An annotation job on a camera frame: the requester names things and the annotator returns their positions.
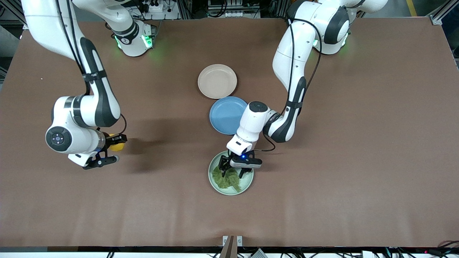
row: wire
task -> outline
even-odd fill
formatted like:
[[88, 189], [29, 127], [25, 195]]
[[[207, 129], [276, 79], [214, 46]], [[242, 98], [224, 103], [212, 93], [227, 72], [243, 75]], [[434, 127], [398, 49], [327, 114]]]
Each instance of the wire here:
[[260, 8], [258, 8], [257, 12], [255, 13], [255, 15], [253, 16], [253, 19], [255, 19], [255, 17], [257, 17], [257, 14], [258, 12], [260, 11]]
[[[290, 79], [289, 79], [288, 90], [287, 90], [287, 101], [290, 98], [291, 78], [293, 75], [293, 62], [295, 61], [295, 37], [293, 36], [292, 22], [290, 20], [288, 20], [288, 22], [290, 23], [289, 28], [290, 28], [290, 34], [291, 34], [291, 65], [290, 65]], [[282, 112], [280, 114], [283, 114], [286, 108], [287, 108], [287, 102], [285, 102], [284, 109], [282, 109]]]
[[212, 258], [217, 257], [217, 255], [218, 255], [219, 253], [221, 253], [221, 252], [222, 252], [222, 251], [219, 251], [218, 253], [214, 254], [214, 255], [212, 256]]
[[217, 15], [213, 16], [209, 13], [207, 13], [208, 16], [210, 17], [214, 17], [214, 18], [218, 18], [220, 16], [222, 16], [225, 12], [226, 12], [226, 7], [228, 6], [228, 3], [226, 2], [226, 0], [224, 0], [224, 3], [222, 3], [222, 9], [220, 9], [220, 12], [218, 12]]
[[398, 252], [398, 258], [403, 258], [403, 254], [400, 251], [400, 248], [397, 247], [397, 252]]
[[133, 1], [133, 2], [135, 3], [135, 7], [137, 7], [137, 9], [139, 10], [140, 15], [142, 16], [142, 18], [143, 18], [144, 20], [146, 20], [146, 19], [145, 19], [145, 16], [144, 16], [143, 13], [140, 11], [140, 4], [141, 4], [141, 2], [139, 1], [139, 4], [137, 4], [137, 1], [136, 1], [136, 0]]
[[190, 11], [190, 9], [188, 8], [188, 5], [185, 3], [185, 1], [183, 2], [183, 6], [185, 6], [186, 11], [187, 11], [188, 14], [191, 16], [191, 18], [194, 19], [193, 14], [191, 13], [191, 11]]
[[415, 257], [414, 255], [412, 255], [410, 252], [404, 251], [401, 247], [398, 247], [398, 249], [400, 249], [402, 252], [407, 253], [411, 258], [416, 258], [416, 257]]
[[128, 127], [128, 122], [126, 121], [126, 118], [123, 116], [123, 114], [120, 114], [120, 116], [121, 116], [121, 117], [123, 118], [123, 120], [124, 120], [124, 128], [123, 128], [123, 130], [121, 131], [121, 133], [119, 133], [119, 134], [122, 134], [122, 133], [124, 133], [124, 131], [126, 131], [126, 128]]
[[317, 71], [317, 67], [319, 66], [320, 58], [322, 56], [322, 37], [320, 36], [319, 29], [317, 29], [317, 27], [314, 24], [312, 24], [310, 21], [306, 21], [306, 20], [303, 20], [303, 19], [296, 19], [296, 18], [294, 18], [293, 20], [294, 21], [305, 22], [305, 23], [311, 25], [316, 30], [317, 35], [319, 36], [319, 43], [320, 43], [320, 45], [319, 45], [319, 57], [317, 57], [317, 63], [316, 63], [316, 66], [314, 67], [314, 71], [311, 74], [311, 77], [309, 78], [309, 82], [306, 85], [306, 88], [304, 89], [304, 93], [306, 94], [306, 91], [308, 90], [308, 87], [311, 84], [311, 81], [313, 80], [314, 74]]
[[444, 244], [444, 245], [441, 245], [439, 246], [438, 248], [443, 248], [443, 247], [447, 247], [447, 246], [450, 246], [452, 244], [456, 244], [456, 243], [459, 243], [459, 241], [449, 241], [448, 243]]
[[263, 151], [263, 152], [267, 152], [267, 151], [273, 151], [276, 149], [276, 144], [274, 144], [272, 141], [270, 141], [268, 139], [268, 137], [266, 136], [266, 134], [263, 134], [264, 138], [273, 146], [272, 149], [269, 149], [269, 150], [254, 150], [254, 151]]
[[309, 257], [309, 258], [314, 258], [314, 256], [316, 256], [316, 255], [318, 255], [319, 253], [322, 253], [322, 252], [325, 252], [325, 251], [317, 252], [317, 253], [313, 254], [313, 255], [312, 255], [311, 257]]
[[285, 254], [286, 256], [290, 257], [290, 258], [293, 258], [290, 254], [287, 254], [287, 253], [284, 253], [284, 252], [280, 254], [280, 258], [282, 258], [282, 256], [283, 256], [284, 254]]
[[71, 25], [71, 28], [72, 28], [73, 43], [75, 44], [74, 45], [75, 46], [75, 52], [77, 53], [77, 56], [78, 56], [77, 63], [79, 62], [79, 65], [83, 69], [83, 62], [81, 62], [80, 52], [78, 51], [78, 47], [77, 47], [77, 36], [75, 35], [75, 25], [73, 24], [73, 17], [72, 17], [72, 11], [71, 11], [71, 8], [70, 8], [70, 1], [68, 1], [68, 0], [67, 0], [67, 9], [68, 9], [68, 16], [69, 16], [69, 19], [70, 19], [70, 25]]
[[[75, 54], [75, 50], [78, 52], [78, 49], [73, 49], [72, 42], [70, 41], [70, 38], [68, 36], [66, 25], [64, 23], [64, 18], [62, 17], [62, 10], [61, 10], [61, 6], [59, 5], [59, 0], [56, 0], [56, 6], [57, 6], [58, 14], [59, 14], [59, 19], [60, 19], [61, 24], [62, 24], [62, 29], [63, 29], [65, 37], [67, 39], [68, 46], [70, 47], [70, 50], [72, 51], [73, 58], [75, 59], [75, 62], [77, 63], [78, 69], [80, 69], [81, 74], [84, 74], [84, 70], [81, 67], [81, 64], [78, 62], [77, 55]], [[68, 1], [67, 1], [67, 8], [68, 8], [68, 12], [69, 12], [70, 23], [72, 24], [73, 39], [74, 39], [75, 48], [76, 48], [77, 45], [76, 45], [75, 30], [74, 30], [74, 27], [73, 27], [73, 18], [72, 18], [72, 14], [71, 14], [72, 12], [70, 11], [70, 3]], [[85, 83], [85, 85], [86, 85], [85, 95], [89, 95], [90, 92], [91, 92], [91, 88], [89, 86], [89, 83]]]
[[175, 1], [173, 1], [174, 3], [171, 4], [171, 0], [169, 0], [169, 4], [166, 4], [166, 1], [163, 1], [163, 3], [167, 6], [167, 7], [174, 7], [175, 6]]

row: metal frame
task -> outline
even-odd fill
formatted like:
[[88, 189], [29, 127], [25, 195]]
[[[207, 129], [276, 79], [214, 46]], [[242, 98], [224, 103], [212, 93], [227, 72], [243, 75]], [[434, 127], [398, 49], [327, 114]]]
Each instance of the metal frame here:
[[26, 24], [26, 18], [24, 17], [24, 11], [20, 0], [0, 0], [0, 4], [6, 9], [10, 10], [16, 16], [18, 21], [22, 24]]
[[427, 16], [430, 17], [433, 25], [442, 25], [442, 19], [458, 4], [459, 0], [447, 0]]
[[5, 68], [1, 67], [0, 66], [0, 75], [1, 76], [5, 76], [6, 77], [6, 73], [8, 72], [8, 70], [6, 70]]
[[177, 5], [179, 6], [179, 13], [183, 20], [193, 19], [191, 15], [192, 1], [191, 0], [177, 0]]
[[[405, 252], [402, 252], [403, 257], [412, 258]], [[242, 252], [239, 255], [235, 253], [237, 257], [248, 258], [250, 253]], [[306, 257], [311, 257], [314, 255], [315, 258], [350, 258], [349, 253], [343, 255], [341, 253], [305, 253]], [[353, 252], [352, 255], [358, 258], [378, 258], [384, 257], [383, 253], [377, 253], [377, 256], [368, 251], [362, 251], [361, 253]], [[427, 253], [412, 253], [415, 258], [432, 258], [434, 257], [431, 254]], [[268, 258], [279, 258], [281, 253], [265, 253], [265, 256]], [[107, 252], [0, 252], [0, 258], [106, 258]], [[223, 258], [225, 257], [222, 254], [215, 253], [166, 253], [166, 252], [115, 252], [114, 258]], [[448, 258], [459, 258], [457, 254], [448, 254]]]

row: green lettuce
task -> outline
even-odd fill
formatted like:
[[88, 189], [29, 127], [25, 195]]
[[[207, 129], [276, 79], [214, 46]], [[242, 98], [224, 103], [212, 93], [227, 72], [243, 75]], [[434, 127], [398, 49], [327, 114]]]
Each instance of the green lettuce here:
[[241, 191], [239, 187], [239, 175], [234, 168], [228, 169], [225, 173], [225, 177], [222, 177], [222, 172], [217, 166], [212, 171], [212, 178], [221, 189], [232, 186], [237, 192]]

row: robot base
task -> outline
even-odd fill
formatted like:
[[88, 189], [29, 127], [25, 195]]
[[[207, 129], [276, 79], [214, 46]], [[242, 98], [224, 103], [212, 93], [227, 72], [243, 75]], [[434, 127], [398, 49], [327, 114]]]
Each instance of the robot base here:
[[126, 55], [136, 57], [143, 55], [147, 50], [153, 48], [155, 45], [156, 26], [143, 23], [142, 21], [135, 21], [140, 28], [139, 35], [135, 37], [129, 45], [124, 44], [118, 40], [118, 48], [120, 48]]

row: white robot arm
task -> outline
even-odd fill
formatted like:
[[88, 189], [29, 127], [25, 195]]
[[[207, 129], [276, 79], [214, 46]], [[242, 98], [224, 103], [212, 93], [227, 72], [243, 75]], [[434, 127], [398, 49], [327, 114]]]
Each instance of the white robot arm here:
[[112, 29], [119, 48], [128, 56], [140, 56], [152, 48], [152, 26], [134, 20], [121, 6], [130, 0], [72, 0], [80, 9], [92, 12]]
[[232, 167], [261, 166], [261, 160], [254, 158], [240, 162], [242, 155], [253, 153], [260, 132], [277, 143], [290, 140], [308, 89], [304, 68], [312, 48], [318, 48], [322, 54], [337, 53], [344, 45], [356, 10], [375, 12], [386, 3], [387, 0], [319, 0], [318, 3], [297, 0], [289, 7], [289, 28], [273, 59], [274, 73], [288, 92], [285, 112], [278, 113], [262, 102], [249, 103], [237, 133], [226, 146], [234, 156]]
[[46, 49], [75, 60], [86, 84], [85, 94], [56, 101], [46, 143], [86, 169], [116, 162], [118, 157], [108, 157], [106, 150], [110, 145], [125, 142], [126, 136], [109, 136], [91, 127], [114, 125], [121, 115], [120, 107], [97, 50], [78, 27], [72, 3], [22, 0], [22, 6], [33, 38]]

